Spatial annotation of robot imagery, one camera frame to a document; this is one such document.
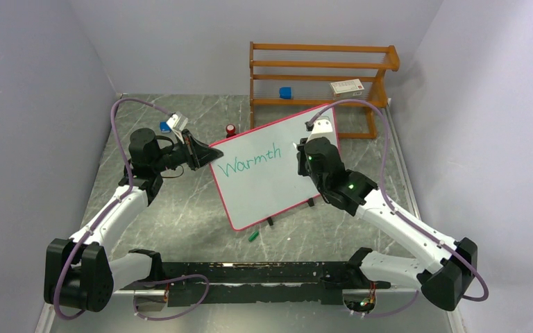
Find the pink-framed whiteboard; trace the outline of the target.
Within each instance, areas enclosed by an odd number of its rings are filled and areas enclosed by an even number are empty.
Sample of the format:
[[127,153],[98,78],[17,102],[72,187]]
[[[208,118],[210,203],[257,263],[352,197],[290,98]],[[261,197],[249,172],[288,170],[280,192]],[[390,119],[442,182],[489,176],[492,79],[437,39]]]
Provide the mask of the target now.
[[298,174],[293,143],[309,136],[305,123],[323,108],[319,105],[211,145],[223,152],[210,169],[233,230],[319,196],[311,179]]

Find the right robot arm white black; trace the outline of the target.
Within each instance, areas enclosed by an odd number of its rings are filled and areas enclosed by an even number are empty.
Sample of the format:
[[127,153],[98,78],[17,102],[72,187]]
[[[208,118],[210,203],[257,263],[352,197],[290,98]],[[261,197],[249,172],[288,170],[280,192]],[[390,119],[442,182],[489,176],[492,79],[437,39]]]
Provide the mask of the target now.
[[412,254],[411,259],[370,248],[357,251],[347,268],[354,287],[388,282],[420,291],[433,305],[453,311],[477,279],[477,244],[446,236],[405,211],[377,183],[346,169],[338,148],[325,137],[303,138],[297,146],[298,174],[311,178],[327,204],[372,223]]

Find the green marker cap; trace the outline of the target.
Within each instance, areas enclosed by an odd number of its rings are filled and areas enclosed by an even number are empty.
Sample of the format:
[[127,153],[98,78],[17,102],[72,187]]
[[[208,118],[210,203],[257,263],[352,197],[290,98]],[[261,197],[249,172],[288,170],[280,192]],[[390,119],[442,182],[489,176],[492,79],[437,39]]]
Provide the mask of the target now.
[[257,230],[255,231],[249,238],[248,238],[248,241],[249,242],[253,242],[255,239],[257,239],[257,237],[259,236],[260,232]]

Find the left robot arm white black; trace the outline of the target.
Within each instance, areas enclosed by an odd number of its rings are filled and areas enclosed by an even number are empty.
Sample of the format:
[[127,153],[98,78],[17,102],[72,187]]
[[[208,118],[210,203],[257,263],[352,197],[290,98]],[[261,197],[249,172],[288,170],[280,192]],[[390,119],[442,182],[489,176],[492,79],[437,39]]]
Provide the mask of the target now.
[[162,172],[188,166],[192,171],[223,157],[223,152],[194,138],[190,131],[169,146],[149,128],[130,135],[130,159],[124,176],[106,206],[82,230],[67,239],[54,239],[46,249],[44,301],[78,309],[101,311],[111,295],[132,283],[153,289],[166,274],[161,255],[135,249],[110,261],[113,247],[126,228],[158,195],[164,182]]

